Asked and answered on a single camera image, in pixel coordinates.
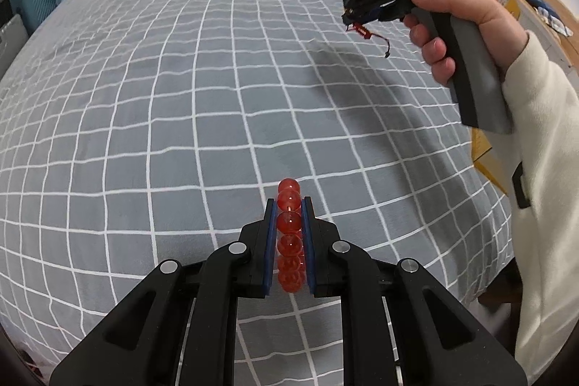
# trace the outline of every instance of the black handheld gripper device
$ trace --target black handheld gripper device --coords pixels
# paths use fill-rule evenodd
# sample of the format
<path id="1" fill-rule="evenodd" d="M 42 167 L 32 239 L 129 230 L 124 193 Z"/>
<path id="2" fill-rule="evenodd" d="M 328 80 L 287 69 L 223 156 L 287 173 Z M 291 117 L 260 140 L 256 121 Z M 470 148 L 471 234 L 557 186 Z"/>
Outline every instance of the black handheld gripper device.
<path id="1" fill-rule="evenodd" d="M 451 94 L 458 103 L 464 125 L 495 133 L 512 132 L 512 118 L 505 103 L 499 72 L 476 24 L 450 14 L 425 12 L 411 0 L 343 0 L 345 25 L 378 20 L 390 22 L 413 13 L 433 37 L 447 44 L 447 55 L 456 62 Z"/>
<path id="2" fill-rule="evenodd" d="M 207 260 L 165 260 L 56 367 L 50 386 L 244 386 L 234 383 L 237 300 L 269 294 L 276 202 Z M 339 296 L 344 385 L 526 386 L 523 369 L 414 259 L 372 259 L 301 202 L 310 293 Z"/>

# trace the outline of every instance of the device handle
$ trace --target device handle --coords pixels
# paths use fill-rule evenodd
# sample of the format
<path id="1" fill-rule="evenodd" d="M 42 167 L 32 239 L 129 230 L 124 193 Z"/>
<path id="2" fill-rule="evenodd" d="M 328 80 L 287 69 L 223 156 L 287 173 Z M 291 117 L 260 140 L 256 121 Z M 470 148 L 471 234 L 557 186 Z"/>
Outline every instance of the device handle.
<path id="1" fill-rule="evenodd" d="M 499 71 L 478 25 L 452 16 L 413 8 L 431 37 L 441 37 L 454 59 L 451 95 L 463 125 L 500 134 L 512 133 L 512 117 L 503 97 Z"/>

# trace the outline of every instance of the bedsheet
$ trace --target bedsheet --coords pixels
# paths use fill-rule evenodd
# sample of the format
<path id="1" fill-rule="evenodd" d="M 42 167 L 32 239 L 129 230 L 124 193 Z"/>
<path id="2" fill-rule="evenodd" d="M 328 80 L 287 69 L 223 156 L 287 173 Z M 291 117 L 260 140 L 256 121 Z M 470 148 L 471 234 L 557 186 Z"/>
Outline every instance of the bedsheet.
<path id="1" fill-rule="evenodd" d="M 64 0 L 0 82 L 0 322 L 46 374 L 162 260 L 192 263 L 291 176 L 377 259 L 463 302 L 512 257 L 508 200 L 400 22 L 341 0 Z M 241 300 L 236 384 L 342 382 L 340 306 Z"/>

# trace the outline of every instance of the gray suitcase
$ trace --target gray suitcase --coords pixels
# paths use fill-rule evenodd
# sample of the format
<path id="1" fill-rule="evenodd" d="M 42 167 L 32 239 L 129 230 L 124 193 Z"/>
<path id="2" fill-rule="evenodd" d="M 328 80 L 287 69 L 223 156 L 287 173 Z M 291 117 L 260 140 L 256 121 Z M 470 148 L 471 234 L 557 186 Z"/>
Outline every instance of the gray suitcase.
<path id="1" fill-rule="evenodd" d="M 28 33 L 18 14 L 0 28 L 0 79 L 27 41 Z"/>

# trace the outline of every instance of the silver screw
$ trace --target silver screw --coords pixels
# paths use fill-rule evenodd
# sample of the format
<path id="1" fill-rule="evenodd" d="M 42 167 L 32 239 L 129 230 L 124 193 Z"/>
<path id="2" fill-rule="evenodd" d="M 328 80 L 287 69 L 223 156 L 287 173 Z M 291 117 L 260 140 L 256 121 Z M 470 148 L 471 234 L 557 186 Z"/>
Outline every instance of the silver screw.
<path id="1" fill-rule="evenodd" d="M 165 262 L 161 264 L 161 272 L 173 273 L 175 272 L 177 267 L 178 267 L 177 262 L 175 262 L 174 260 L 165 260 Z"/>
<path id="2" fill-rule="evenodd" d="M 418 262 L 416 262 L 414 259 L 404 259 L 400 266 L 405 272 L 409 273 L 414 273 L 416 270 L 418 270 Z"/>
<path id="3" fill-rule="evenodd" d="M 232 254 L 243 254 L 247 250 L 247 246 L 242 242 L 234 242 L 229 246 L 229 251 Z"/>
<path id="4" fill-rule="evenodd" d="M 350 250 L 350 245 L 346 241 L 336 241 L 332 244 L 332 249 L 340 254 L 344 254 Z"/>

